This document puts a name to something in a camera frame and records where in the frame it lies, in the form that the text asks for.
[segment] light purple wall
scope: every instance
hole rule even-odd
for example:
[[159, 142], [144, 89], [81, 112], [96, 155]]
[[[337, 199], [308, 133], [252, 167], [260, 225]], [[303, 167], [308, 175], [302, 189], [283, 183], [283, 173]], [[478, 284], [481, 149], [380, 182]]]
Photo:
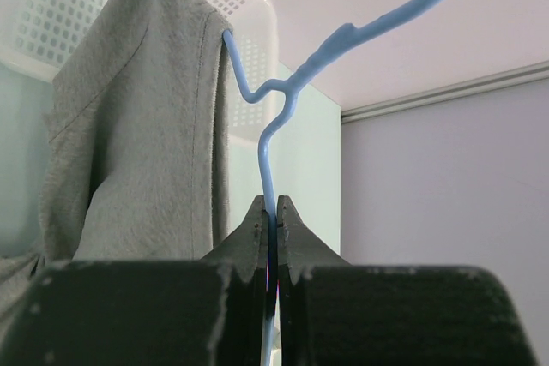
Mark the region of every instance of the light purple wall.
[[489, 269], [549, 365], [549, 81], [341, 133], [343, 257]]

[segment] white ceiling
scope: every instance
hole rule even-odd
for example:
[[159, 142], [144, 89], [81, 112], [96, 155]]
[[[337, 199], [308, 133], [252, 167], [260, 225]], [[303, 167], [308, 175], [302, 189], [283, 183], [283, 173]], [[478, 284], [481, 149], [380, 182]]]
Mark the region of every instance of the white ceiling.
[[[339, 25], [362, 26], [407, 0], [271, 0], [280, 60], [296, 69]], [[313, 84], [342, 106], [368, 105], [549, 60], [549, 0], [444, 0], [360, 46]]]

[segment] hanging clothing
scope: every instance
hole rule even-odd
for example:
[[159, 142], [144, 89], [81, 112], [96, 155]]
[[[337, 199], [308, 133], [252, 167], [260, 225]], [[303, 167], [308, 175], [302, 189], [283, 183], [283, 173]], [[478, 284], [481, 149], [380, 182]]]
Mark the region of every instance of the hanging clothing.
[[0, 260], [0, 314], [51, 261], [197, 259], [224, 238], [228, 28], [206, 0], [107, 2], [53, 82], [42, 242]]

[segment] gray sweatshirt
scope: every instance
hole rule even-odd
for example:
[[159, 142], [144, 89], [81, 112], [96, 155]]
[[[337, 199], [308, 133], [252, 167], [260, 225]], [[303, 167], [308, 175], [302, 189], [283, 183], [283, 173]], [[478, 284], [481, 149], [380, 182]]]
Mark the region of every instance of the gray sweatshirt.
[[109, 0], [54, 80], [42, 239], [0, 259], [0, 341], [31, 273], [198, 259], [227, 233], [222, 32], [206, 0]]

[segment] plastic hanger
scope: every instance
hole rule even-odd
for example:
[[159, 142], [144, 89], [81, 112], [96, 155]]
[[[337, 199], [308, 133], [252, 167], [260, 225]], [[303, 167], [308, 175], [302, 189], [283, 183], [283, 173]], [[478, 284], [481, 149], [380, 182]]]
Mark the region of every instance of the plastic hanger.
[[248, 86], [244, 68], [238, 54], [238, 48], [230, 31], [223, 33], [226, 48], [229, 51], [238, 88], [244, 100], [254, 104], [262, 100], [270, 91], [276, 90], [286, 95], [286, 101], [281, 113], [262, 132], [258, 144], [259, 170], [261, 173], [265, 208], [268, 213], [268, 289], [266, 308], [266, 329], [264, 362], [268, 364], [270, 347], [272, 347], [272, 328], [275, 318], [276, 289], [278, 284], [278, 258], [276, 248], [276, 198], [270, 165], [268, 162], [268, 144], [271, 137], [280, 129], [295, 112], [299, 92], [326, 66], [341, 57], [352, 48], [362, 45], [412, 19], [422, 15], [441, 0], [410, 0], [401, 7], [379, 17], [372, 23], [356, 27], [346, 23], [333, 32], [305, 63], [286, 80], [269, 79], [254, 93]]

